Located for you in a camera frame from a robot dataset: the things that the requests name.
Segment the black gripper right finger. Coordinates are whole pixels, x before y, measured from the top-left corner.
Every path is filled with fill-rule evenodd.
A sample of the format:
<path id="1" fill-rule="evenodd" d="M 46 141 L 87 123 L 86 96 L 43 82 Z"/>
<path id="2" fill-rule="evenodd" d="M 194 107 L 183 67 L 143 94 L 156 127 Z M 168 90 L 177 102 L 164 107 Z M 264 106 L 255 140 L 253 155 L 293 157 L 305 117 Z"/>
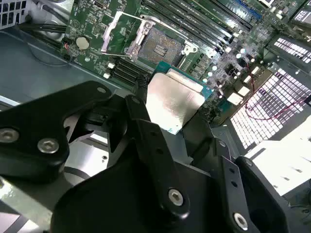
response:
<path id="1" fill-rule="evenodd" d="M 286 205 L 250 159 L 231 157 L 227 144 L 216 138 L 209 124 L 193 117 L 184 126 L 192 165 L 216 183 L 227 224 L 235 233 L 289 233 Z"/>

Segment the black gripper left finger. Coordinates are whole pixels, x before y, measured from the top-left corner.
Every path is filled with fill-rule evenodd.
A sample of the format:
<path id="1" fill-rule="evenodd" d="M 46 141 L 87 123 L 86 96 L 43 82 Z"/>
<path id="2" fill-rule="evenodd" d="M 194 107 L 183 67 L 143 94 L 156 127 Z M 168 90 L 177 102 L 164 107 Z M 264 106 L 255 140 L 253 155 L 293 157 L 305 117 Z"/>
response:
<path id="1" fill-rule="evenodd" d="M 32 182 L 50 182 L 63 171 L 69 144 L 99 130 L 108 133 L 117 159 L 135 156 L 144 165 L 156 204 L 171 222 L 190 214 L 189 197 L 160 127 L 141 98 L 120 97 L 88 81 L 0 114 L 0 172 Z"/>

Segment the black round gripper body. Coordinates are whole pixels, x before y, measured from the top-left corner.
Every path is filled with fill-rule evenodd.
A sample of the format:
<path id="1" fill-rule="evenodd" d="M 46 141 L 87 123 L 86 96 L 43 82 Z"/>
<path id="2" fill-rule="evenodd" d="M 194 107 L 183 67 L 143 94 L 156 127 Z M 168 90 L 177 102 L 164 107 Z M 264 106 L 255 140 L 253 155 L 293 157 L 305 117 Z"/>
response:
<path id="1" fill-rule="evenodd" d="M 190 199 L 190 214 L 171 222 L 156 204 L 144 165 L 135 156 L 71 188 L 56 204 L 52 233 L 227 233 L 210 175 L 176 162 Z"/>

